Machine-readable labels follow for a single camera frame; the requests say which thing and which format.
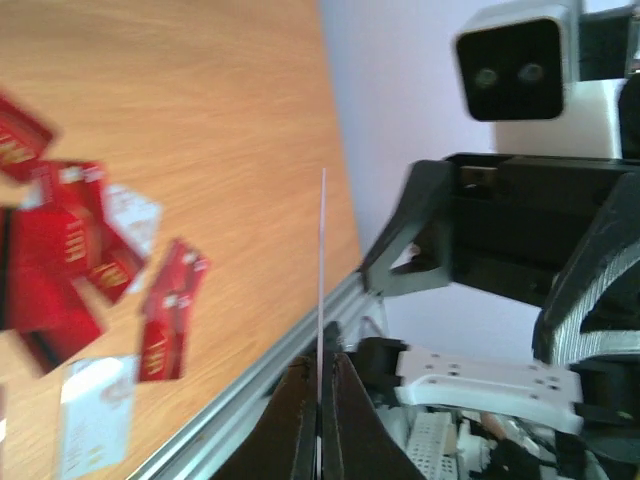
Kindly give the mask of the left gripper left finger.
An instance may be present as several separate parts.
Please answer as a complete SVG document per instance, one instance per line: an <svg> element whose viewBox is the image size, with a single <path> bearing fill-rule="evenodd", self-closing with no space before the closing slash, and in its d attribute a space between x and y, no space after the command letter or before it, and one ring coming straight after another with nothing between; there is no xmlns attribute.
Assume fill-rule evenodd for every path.
<svg viewBox="0 0 640 480"><path fill-rule="evenodd" d="M314 479L316 388L315 359L295 358L253 430L212 478Z"/></svg>

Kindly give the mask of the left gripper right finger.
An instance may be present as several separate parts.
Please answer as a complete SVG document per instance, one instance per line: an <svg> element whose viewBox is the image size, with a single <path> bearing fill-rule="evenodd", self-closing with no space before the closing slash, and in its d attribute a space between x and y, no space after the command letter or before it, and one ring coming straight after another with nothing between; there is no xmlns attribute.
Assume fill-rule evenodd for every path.
<svg viewBox="0 0 640 480"><path fill-rule="evenodd" d="M322 479L422 479L391 438L344 353L323 360L319 406Z"/></svg>

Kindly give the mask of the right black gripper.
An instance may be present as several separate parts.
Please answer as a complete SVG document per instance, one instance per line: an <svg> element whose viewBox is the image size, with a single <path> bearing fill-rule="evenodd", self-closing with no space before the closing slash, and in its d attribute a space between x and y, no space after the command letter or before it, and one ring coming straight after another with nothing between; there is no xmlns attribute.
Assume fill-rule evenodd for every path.
<svg viewBox="0 0 640 480"><path fill-rule="evenodd" d="M547 299L532 339L539 361L637 355L637 331L580 329L606 290L639 263L638 163L447 160L410 165L395 211L359 267L364 289L402 296L445 287L452 276L531 305Z"/></svg>

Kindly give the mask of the white card bottom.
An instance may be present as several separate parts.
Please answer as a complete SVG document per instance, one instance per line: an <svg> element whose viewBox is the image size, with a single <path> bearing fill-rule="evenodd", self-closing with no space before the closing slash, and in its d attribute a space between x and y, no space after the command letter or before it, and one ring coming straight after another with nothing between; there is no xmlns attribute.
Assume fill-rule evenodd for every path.
<svg viewBox="0 0 640 480"><path fill-rule="evenodd" d="M136 355L85 358L69 366L60 400L60 479L124 460L138 369Z"/></svg>

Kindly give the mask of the white card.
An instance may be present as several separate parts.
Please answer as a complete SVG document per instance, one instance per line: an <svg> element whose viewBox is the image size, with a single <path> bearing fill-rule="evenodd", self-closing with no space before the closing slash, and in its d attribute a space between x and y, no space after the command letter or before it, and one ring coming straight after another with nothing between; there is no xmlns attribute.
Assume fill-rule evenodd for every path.
<svg viewBox="0 0 640 480"><path fill-rule="evenodd" d="M106 220L144 260L152 252L163 207L120 184L106 187Z"/></svg>
<svg viewBox="0 0 640 480"><path fill-rule="evenodd" d="M124 460L138 369L136 355L85 358L69 366L60 400L60 479Z"/></svg>

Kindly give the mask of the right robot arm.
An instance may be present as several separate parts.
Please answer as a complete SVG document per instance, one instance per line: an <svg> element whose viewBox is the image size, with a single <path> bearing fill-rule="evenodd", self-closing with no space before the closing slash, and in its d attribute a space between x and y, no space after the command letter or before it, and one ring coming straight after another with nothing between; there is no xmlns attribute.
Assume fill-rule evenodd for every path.
<svg viewBox="0 0 640 480"><path fill-rule="evenodd" d="M555 433L560 473L639 472L639 165L456 154L411 165L359 269L382 297L458 283L539 308L529 364L367 340L354 362L394 405L502 414Z"/></svg>

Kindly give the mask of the red VIP card right stack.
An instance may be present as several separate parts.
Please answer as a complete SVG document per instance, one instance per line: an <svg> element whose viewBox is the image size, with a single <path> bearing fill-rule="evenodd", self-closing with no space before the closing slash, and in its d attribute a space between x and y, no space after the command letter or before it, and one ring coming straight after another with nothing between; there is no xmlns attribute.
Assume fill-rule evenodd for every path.
<svg viewBox="0 0 640 480"><path fill-rule="evenodd" d="M192 308L209 266L192 245L181 239L171 242L141 307L140 382L183 376Z"/></svg>

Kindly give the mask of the white card under stack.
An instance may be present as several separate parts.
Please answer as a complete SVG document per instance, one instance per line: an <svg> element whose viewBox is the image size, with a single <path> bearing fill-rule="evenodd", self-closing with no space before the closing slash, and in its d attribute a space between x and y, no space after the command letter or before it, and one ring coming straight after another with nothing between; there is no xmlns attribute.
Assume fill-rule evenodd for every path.
<svg viewBox="0 0 640 480"><path fill-rule="evenodd" d="M163 207L120 184L106 187L106 220L144 260L152 252Z"/></svg>

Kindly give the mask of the dark red stripe card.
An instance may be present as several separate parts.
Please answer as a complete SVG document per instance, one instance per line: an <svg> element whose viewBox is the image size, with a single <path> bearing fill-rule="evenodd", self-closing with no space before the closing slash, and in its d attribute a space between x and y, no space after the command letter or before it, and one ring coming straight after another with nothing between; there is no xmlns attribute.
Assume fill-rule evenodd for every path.
<svg viewBox="0 0 640 480"><path fill-rule="evenodd" d="M26 209L1 208L1 329L15 331L47 374L103 329L73 282L38 260L29 219Z"/></svg>

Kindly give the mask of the aluminium rail frame front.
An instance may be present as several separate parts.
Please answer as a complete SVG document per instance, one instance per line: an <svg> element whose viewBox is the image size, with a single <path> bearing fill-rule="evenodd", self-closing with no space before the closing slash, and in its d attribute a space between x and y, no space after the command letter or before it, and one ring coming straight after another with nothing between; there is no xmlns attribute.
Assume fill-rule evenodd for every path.
<svg viewBox="0 0 640 480"><path fill-rule="evenodd" d="M377 297L365 291L361 275L346 276L325 299L325 320L340 325L347 344L360 321L384 316ZM313 345L317 312L311 309L242 375L178 430L130 474L131 479L207 479L232 455L264 411L267 392L289 363Z"/></svg>

